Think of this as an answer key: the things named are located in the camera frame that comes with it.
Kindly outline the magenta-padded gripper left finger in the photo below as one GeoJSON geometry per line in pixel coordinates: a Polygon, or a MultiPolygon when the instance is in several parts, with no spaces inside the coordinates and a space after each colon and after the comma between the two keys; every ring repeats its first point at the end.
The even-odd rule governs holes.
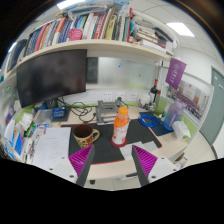
{"type": "Polygon", "coordinates": [[[61,157],[47,171],[83,187],[95,156],[95,147],[88,146],[69,157],[61,157]]]}

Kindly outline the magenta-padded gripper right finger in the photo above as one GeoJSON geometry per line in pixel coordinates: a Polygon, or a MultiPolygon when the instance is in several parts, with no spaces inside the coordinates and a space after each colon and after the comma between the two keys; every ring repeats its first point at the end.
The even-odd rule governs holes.
{"type": "Polygon", "coordinates": [[[132,146],[131,154],[141,186],[178,171],[178,168],[166,157],[156,157],[136,145],[132,146]]]}

